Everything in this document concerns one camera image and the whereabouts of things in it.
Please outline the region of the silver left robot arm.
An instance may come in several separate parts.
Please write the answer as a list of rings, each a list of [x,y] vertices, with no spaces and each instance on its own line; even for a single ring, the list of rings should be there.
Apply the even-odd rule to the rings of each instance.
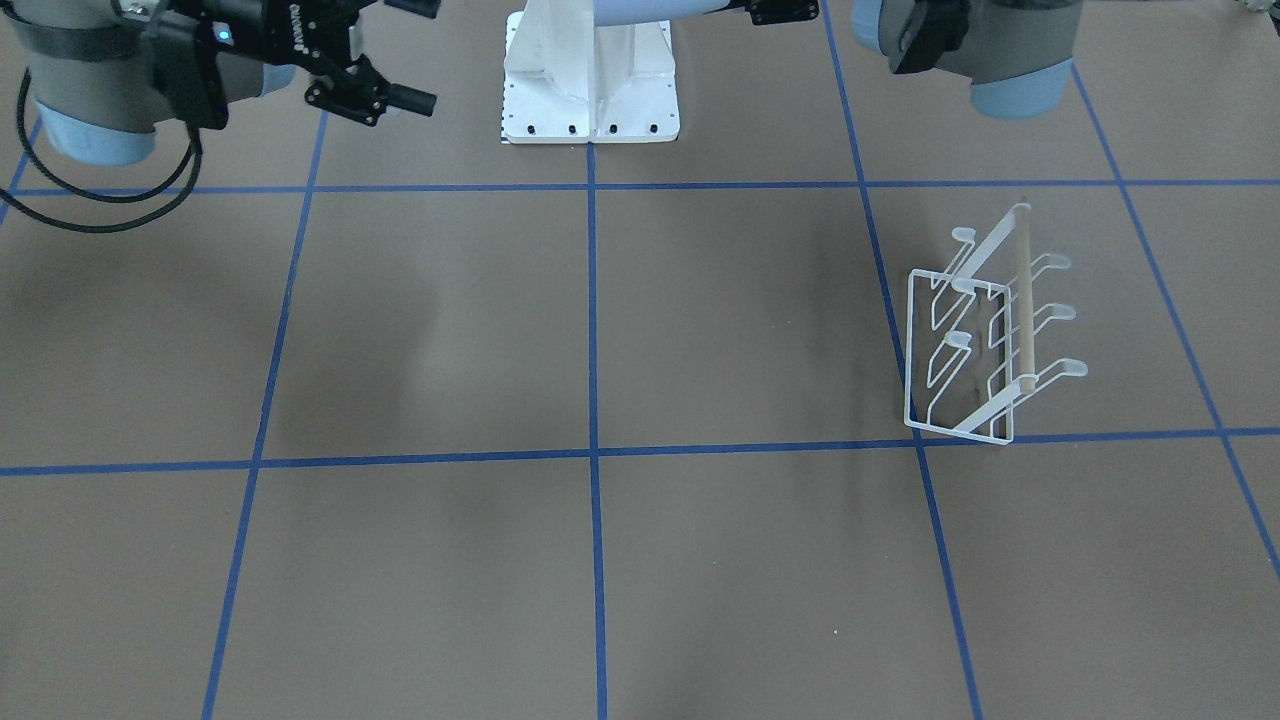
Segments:
[[[1020,120],[1062,99],[1082,14],[1080,1],[855,1],[850,24],[892,74],[966,78],[980,114]]]

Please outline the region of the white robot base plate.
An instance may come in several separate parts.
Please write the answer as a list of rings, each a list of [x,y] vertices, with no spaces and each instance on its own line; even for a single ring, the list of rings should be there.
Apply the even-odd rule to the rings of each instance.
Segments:
[[[666,143],[681,133],[669,20],[596,26],[589,1],[506,18],[500,141]]]

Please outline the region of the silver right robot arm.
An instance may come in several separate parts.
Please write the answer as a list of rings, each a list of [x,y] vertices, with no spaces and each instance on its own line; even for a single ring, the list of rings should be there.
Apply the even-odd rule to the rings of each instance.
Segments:
[[[223,129],[230,105],[311,79],[308,105],[362,126],[390,108],[430,117],[433,94],[375,69],[362,1],[5,1],[50,143],[76,161],[146,159],[155,128]]]

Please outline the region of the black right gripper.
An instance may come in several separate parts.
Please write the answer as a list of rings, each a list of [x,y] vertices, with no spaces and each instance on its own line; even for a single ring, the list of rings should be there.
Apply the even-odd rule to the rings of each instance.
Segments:
[[[442,0],[384,0],[436,19]],[[387,81],[356,41],[366,1],[123,1],[120,19],[137,29],[155,87],[170,101],[225,101],[218,58],[242,56],[312,74],[312,108],[374,127],[389,110],[433,117],[438,97]]]

